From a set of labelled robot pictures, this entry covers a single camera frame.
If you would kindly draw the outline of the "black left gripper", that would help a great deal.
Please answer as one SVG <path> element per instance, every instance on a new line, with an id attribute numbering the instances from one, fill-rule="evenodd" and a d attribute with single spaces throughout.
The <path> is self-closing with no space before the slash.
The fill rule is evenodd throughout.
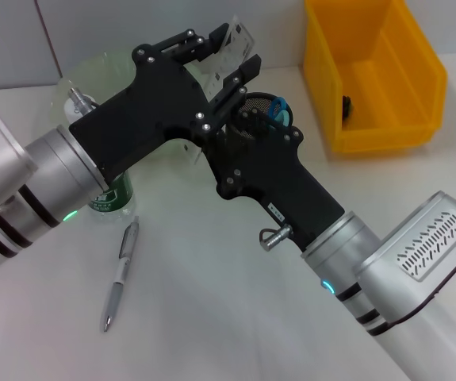
<path id="1" fill-rule="evenodd" d="M 122 172 L 173 139 L 203 146 L 245 102 L 246 84 L 257 77 L 258 54 L 228 75 L 208 102 L 201 86 L 182 64 L 219 52 L 228 32 L 224 23 L 207 37 L 187 29 L 132 52 L 134 80 L 69 127 L 71 135 L 112 182 Z"/>

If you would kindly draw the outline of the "black mesh pen holder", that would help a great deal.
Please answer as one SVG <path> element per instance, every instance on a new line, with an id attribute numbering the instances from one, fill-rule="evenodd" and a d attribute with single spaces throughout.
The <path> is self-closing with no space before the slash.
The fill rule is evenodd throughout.
<path id="1" fill-rule="evenodd" d="M 261 110 L 263 113 L 268 114 L 270 104 L 276 97 L 278 96 L 263 92 L 254 92 L 248 94 L 245 103 L 232 115 L 232 120 L 228 123 L 228 129 L 232 133 L 237 134 L 237 114 L 240 111 Z M 293 116 L 293 112 L 289 105 L 287 109 L 292 113 Z"/>

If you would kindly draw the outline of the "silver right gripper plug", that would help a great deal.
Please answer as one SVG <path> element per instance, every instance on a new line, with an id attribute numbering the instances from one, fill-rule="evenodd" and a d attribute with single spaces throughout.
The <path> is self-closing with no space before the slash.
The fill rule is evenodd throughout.
<path id="1" fill-rule="evenodd" d="M 292 232 L 293 229 L 290 225 L 283 225 L 280 229 L 262 229 L 259 233 L 259 243 L 266 252 L 269 252 L 287 239 Z"/>

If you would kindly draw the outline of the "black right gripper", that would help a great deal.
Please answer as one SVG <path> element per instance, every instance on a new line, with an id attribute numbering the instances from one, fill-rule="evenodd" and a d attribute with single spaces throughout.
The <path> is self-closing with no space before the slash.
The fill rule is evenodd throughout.
<path id="1" fill-rule="evenodd" d="M 285 127 L 261 110 L 240 111 L 237 135 L 250 141 L 235 143 L 217 133 L 206 146 L 206 159 L 222 198 L 254 199 L 280 226 L 292 227 L 290 240 L 304 251 L 345 210 L 298 159 L 303 136 L 289 113 Z"/>

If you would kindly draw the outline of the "silver ballpoint pen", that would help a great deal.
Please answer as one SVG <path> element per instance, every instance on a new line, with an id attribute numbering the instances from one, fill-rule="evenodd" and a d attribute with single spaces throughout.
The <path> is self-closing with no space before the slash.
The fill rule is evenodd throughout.
<path id="1" fill-rule="evenodd" d="M 139 231 L 139 217 L 135 216 L 133 221 L 125 229 L 124 236 L 122 238 L 118 255 L 117 270 L 115 272 L 112 286 L 108 293 L 107 302 L 101 320 L 101 328 L 103 333 L 107 333 L 109 331 L 117 316 Z"/>

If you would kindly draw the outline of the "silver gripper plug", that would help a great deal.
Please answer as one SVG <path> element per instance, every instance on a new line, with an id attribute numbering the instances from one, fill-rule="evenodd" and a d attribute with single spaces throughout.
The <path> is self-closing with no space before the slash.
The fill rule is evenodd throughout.
<path id="1" fill-rule="evenodd" d="M 287 239 L 292 232 L 293 229 L 290 225 L 283 225 L 280 229 L 262 229 L 259 233 L 259 243 L 266 252 L 269 252 Z"/>
<path id="2" fill-rule="evenodd" d="M 68 91 L 68 97 L 72 101 L 74 108 L 82 116 L 85 116 L 94 109 L 98 108 L 98 104 L 91 98 L 84 95 L 84 93 L 77 87 L 72 87 Z"/>

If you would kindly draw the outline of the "blue plastic scissors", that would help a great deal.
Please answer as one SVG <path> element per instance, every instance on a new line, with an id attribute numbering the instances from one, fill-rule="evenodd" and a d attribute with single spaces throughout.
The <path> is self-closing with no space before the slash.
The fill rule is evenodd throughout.
<path id="1" fill-rule="evenodd" d="M 276 122 L 283 124 L 285 127 L 289 127 L 291 117 L 287 107 L 287 102 L 283 97 L 276 97 L 270 104 L 268 116 Z"/>

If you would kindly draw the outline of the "translucent green plastic bowl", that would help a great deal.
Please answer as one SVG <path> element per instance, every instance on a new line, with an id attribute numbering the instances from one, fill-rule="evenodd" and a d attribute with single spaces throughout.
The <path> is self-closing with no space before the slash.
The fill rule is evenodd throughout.
<path id="1" fill-rule="evenodd" d="M 79 88 L 84 95 L 91 97 L 99 107 L 134 80 L 136 67 L 132 60 L 132 52 L 133 50 L 125 50 L 121 53 L 104 52 L 93 59 L 81 62 L 57 83 L 57 94 L 53 99 L 51 108 L 51 121 L 55 127 L 62 130 L 66 137 L 75 141 L 77 149 L 83 151 L 77 140 L 71 135 L 69 131 L 71 124 L 67 121 L 63 111 L 64 103 L 68 100 L 68 91 L 72 87 Z M 203 146 L 198 146 L 186 139 L 169 141 L 175 140 L 179 142 L 180 146 L 186 148 L 192 161 L 197 161 L 203 153 Z"/>

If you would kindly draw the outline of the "clear plastic ruler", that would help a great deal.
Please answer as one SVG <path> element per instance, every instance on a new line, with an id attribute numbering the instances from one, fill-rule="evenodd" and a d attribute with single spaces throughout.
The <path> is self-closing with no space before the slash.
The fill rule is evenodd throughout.
<path id="1" fill-rule="evenodd" d="M 208 101 L 222 89 L 224 79 L 249 57 L 254 45 L 252 35 L 239 18 L 234 16 L 219 52 L 202 62 L 193 61 L 185 65 L 201 85 Z"/>

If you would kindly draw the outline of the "clear green-label water bottle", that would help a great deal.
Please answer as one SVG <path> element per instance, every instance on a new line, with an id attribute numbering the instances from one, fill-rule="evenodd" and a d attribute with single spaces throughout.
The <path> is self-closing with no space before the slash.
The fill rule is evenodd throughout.
<path id="1" fill-rule="evenodd" d="M 63 111 L 69 124 L 83 117 L 69 99 L 64 103 Z M 100 221 L 131 219 L 135 213 L 136 201 L 128 172 L 119 175 L 109 188 L 88 204 L 91 213 Z"/>

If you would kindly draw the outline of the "yellow plastic storage bin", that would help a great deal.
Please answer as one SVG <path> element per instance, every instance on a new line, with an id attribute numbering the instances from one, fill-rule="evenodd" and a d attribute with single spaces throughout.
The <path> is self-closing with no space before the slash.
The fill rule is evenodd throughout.
<path id="1" fill-rule="evenodd" d="M 304 0 L 303 72 L 340 154 L 416 148 L 443 123 L 447 73 L 404 0 Z M 342 120 L 342 98 L 352 112 Z"/>

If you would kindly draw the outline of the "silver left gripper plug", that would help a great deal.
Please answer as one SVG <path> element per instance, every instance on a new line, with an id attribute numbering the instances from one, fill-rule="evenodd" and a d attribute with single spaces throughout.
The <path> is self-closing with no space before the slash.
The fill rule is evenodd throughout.
<path id="1" fill-rule="evenodd" d="M 72 101 L 74 108 L 82 116 L 85 116 L 94 109 L 98 108 L 98 104 L 91 98 L 84 95 L 84 93 L 77 87 L 72 87 L 68 91 L 68 97 Z"/>

